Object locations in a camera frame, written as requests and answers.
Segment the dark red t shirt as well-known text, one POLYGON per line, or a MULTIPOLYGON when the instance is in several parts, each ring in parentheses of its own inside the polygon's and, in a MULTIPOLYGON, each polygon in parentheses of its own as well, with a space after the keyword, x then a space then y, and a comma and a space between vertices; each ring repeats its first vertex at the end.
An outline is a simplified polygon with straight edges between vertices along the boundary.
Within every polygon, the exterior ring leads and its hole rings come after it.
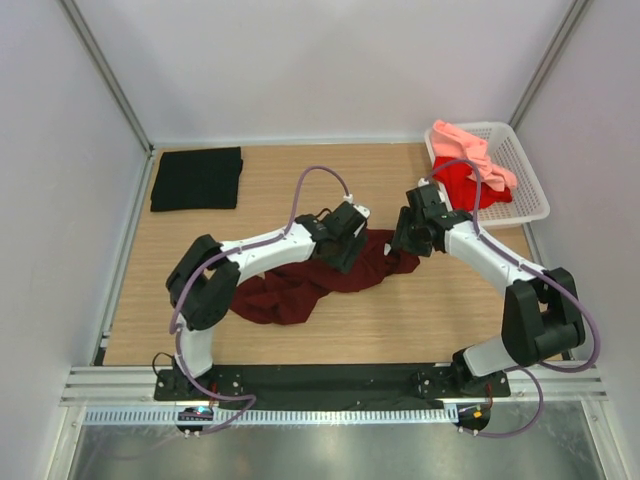
POLYGON ((277 267, 239 285, 231 311, 255 324, 302 324, 329 294, 367 290, 420 265, 418 256, 391 248, 390 230, 369 230, 367 236, 349 272, 341 273, 320 260, 277 267))

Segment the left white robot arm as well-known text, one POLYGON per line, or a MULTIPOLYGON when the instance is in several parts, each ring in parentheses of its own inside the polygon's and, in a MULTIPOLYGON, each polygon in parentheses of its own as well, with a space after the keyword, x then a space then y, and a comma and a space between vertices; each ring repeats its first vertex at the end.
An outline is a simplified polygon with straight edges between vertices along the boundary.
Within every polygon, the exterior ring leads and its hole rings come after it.
POLYGON ((174 308, 169 330, 176 340, 180 392, 191 400, 210 392, 214 327, 230 310, 240 285, 308 260, 348 272, 366 244, 369 216, 368 208, 344 201, 324 217, 300 215, 289 226, 244 240, 198 237, 166 280, 174 308))

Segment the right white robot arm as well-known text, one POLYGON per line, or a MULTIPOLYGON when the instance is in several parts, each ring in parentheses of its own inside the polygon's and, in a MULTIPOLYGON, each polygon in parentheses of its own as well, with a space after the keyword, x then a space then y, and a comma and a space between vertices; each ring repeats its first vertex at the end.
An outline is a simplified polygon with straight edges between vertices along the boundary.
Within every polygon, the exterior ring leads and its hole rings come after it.
POLYGON ((450 382, 461 395, 477 395, 514 367, 529 367, 582 345, 586 339, 573 276, 547 270, 491 237, 472 214, 450 210, 438 187, 406 192, 391 241, 394 250, 429 257, 448 254, 472 267, 503 298, 500 333, 452 356, 450 382))

